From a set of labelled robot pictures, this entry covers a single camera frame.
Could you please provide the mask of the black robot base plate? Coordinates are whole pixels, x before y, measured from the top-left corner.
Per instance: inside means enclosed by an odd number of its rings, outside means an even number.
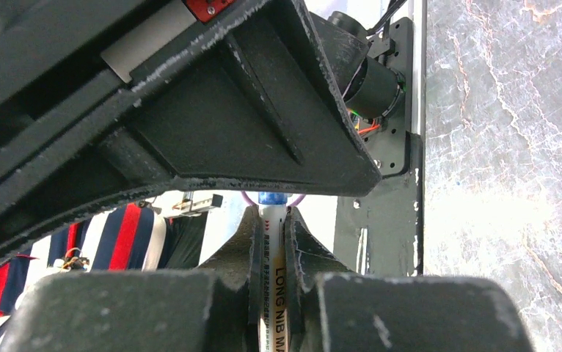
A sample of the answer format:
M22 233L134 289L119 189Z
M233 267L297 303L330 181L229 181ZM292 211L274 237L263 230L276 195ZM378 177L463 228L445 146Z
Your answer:
M352 82L360 138L382 176L364 197L337 201L335 256L360 274L423 274L423 146L412 132L414 24L377 34Z

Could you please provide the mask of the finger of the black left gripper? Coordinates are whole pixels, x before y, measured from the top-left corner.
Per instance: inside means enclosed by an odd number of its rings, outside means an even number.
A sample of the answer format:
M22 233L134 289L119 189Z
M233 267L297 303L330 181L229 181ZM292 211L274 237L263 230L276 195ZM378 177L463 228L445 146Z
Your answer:
M342 99L361 42L303 1L263 2L114 124L96 109L42 152L65 153L67 191L0 194L0 255L165 191L371 191L380 174Z

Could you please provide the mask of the white long nib marker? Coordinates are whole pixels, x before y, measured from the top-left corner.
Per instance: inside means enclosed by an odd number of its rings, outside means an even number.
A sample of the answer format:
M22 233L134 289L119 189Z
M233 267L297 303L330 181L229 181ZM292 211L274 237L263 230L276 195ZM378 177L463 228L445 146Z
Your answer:
M288 196L283 193L260 192L259 213L263 224L262 281L263 299L259 324L261 351L289 350L287 312L288 278L284 222Z

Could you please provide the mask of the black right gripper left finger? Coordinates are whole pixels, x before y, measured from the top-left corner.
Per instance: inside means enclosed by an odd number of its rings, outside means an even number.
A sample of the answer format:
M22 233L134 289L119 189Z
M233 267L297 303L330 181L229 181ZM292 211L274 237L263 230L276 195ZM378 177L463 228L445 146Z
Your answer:
M254 239L246 208L235 235L200 267L54 274L12 316L1 351L253 351Z

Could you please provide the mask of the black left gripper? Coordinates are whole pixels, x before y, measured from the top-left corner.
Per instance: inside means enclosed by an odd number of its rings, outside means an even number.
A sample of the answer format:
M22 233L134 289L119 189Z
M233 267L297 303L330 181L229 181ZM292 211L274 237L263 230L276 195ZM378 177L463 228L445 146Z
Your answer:
M110 124L263 1L0 1L0 194L58 186L40 157L96 109Z

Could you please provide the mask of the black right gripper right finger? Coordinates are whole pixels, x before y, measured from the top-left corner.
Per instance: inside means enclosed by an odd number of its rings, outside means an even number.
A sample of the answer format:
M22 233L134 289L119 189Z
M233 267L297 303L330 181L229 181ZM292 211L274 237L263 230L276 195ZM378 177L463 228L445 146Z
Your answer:
M531 351L508 294L475 277L353 272L290 208L284 223L292 351Z

